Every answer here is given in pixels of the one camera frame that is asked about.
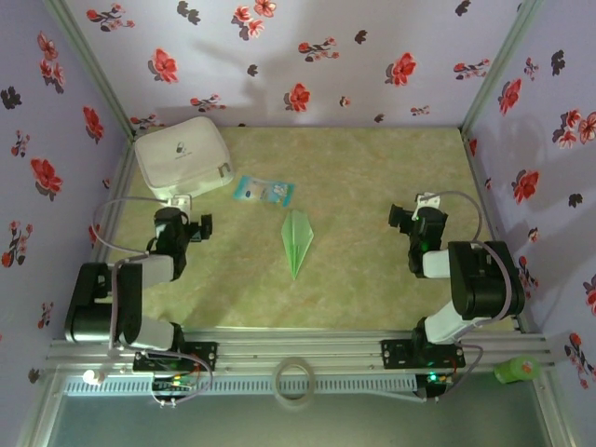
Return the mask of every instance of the floral wallpaper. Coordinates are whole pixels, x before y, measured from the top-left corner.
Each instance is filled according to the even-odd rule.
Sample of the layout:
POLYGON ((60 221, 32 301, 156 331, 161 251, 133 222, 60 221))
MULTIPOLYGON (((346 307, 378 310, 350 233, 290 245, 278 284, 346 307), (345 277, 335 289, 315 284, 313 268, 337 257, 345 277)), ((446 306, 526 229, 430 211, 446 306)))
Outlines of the floral wallpaper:
MULTIPOLYGON (((475 6, 469 6, 469 12, 475 6)), ((596 4, 545 2, 468 137, 495 231, 517 260, 527 316, 557 366, 584 443, 596 439, 596 4)))
POLYGON ((0 28, 0 432, 17 445, 125 135, 43 2, 5 2, 0 28))
POLYGON ((399 0, 363 14, 341 0, 64 1, 138 130, 149 116, 169 126, 197 115, 225 126, 459 126, 520 5, 399 0))

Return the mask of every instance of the white connector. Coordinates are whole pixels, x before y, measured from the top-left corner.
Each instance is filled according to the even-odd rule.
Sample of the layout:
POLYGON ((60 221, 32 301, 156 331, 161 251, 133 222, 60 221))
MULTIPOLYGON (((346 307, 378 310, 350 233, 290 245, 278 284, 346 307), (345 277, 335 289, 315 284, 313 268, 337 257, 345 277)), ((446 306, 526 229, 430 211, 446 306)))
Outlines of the white connector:
POLYGON ((415 221, 418 217, 418 210, 424 207, 430 207, 439 209, 440 205, 440 196, 435 196, 432 198, 426 198, 430 196, 435 196, 435 193, 423 193, 416 196, 416 209, 413 211, 412 220, 415 221))
POLYGON ((189 194, 177 194, 176 196, 169 198, 168 206, 182 211, 188 216, 188 222, 190 222, 190 211, 193 209, 193 198, 189 194))

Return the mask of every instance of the glass panel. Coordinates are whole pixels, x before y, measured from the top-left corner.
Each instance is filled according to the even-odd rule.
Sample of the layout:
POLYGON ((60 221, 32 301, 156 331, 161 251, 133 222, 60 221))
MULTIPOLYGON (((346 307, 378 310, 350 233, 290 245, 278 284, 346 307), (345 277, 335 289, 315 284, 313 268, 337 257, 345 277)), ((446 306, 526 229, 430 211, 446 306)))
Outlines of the glass panel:
POLYGON ((439 404, 316 395, 301 411, 270 396, 199 397, 175 410, 151 398, 65 398, 51 447, 549 445, 532 384, 478 374, 439 404))

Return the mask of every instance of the small packet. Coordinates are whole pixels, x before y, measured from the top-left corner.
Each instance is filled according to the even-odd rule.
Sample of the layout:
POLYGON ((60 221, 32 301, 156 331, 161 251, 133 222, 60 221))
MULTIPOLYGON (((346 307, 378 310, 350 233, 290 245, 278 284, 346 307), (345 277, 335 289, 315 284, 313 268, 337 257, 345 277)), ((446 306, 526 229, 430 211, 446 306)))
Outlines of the small packet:
POLYGON ((234 192, 234 198, 238 200, 257 199, 273 203, 281 202, 284 207, 287 207, 293 192, 293 183, 259 180, 248 175, 243 175, 238 188, 234 192))

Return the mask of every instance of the table surface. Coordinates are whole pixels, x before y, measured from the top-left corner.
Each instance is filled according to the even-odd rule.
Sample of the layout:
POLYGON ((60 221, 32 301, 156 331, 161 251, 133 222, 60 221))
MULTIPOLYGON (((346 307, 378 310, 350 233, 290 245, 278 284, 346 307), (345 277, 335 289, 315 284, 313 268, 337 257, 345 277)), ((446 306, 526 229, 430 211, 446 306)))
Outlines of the table surface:
MULTIPOLYGON (((408 238, 387 217, 392 203, 413 210, 419 192, 478 197, 457 129, 220 131, 236 178, 193 200, 193 217, 212 214, 213 235, 189 246, 178 280, 143 291, 144 315, 193 329, 403 330, 451 299, 449 279, 410 273, 408 238), (295 183, 289 207, 234 200, 242 175, 295 183), (315 234, 296 280, 281 239, 289 210, 306 212, 315 234)), ((152 196, 138 168, 129 196, 152 196)), ((127 203, 116 243, 144 248, 158 206, 127 203)), ((441 209, 450 215, 443 241, 474 236, 470 203, 447 196, 441 209)))

